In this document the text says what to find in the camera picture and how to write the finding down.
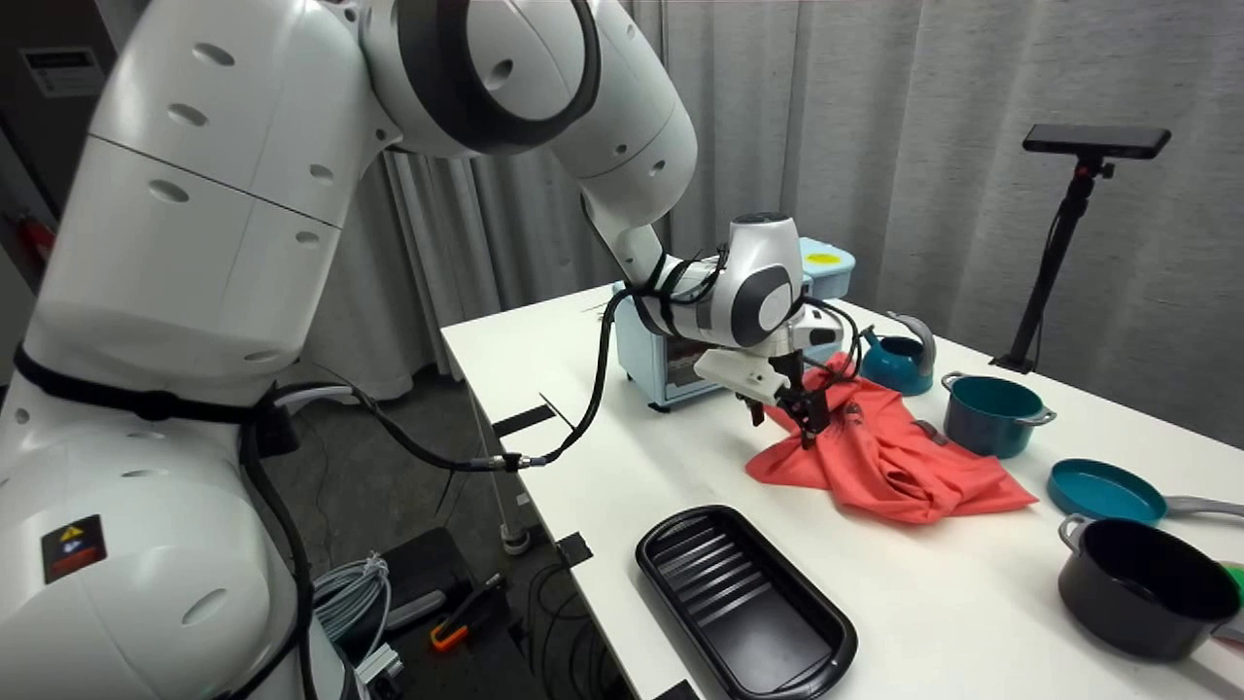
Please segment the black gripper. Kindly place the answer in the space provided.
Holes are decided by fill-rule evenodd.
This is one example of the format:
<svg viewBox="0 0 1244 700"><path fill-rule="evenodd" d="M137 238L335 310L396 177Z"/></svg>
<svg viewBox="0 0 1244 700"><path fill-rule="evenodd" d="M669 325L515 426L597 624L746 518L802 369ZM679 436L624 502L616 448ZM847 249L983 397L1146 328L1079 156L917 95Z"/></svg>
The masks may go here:
<svg viewBox="0 0 1244 700"><path fill-rule="evenodd" d="M768 369L778 374L778 389L768 393L772 405L765 418L780 427L802 427L802 444L813 448L831 426L824 389L835 382L835 374L803 356L772 360Z"/></svg>

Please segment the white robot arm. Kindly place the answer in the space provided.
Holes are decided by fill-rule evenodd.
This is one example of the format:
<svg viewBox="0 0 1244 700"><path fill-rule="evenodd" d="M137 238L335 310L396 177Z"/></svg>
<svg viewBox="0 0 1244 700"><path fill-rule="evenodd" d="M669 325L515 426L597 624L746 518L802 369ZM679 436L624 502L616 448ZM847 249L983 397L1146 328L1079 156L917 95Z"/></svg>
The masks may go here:
<svg viewBox="0 0 1244 700"><path fill-rule="evenodd" d="M697 125L623 0L146 0L5 393L0 700L348 700L257 459L386 153L553 156L644 325L787 397L802 238L660 244Z"/></svg>

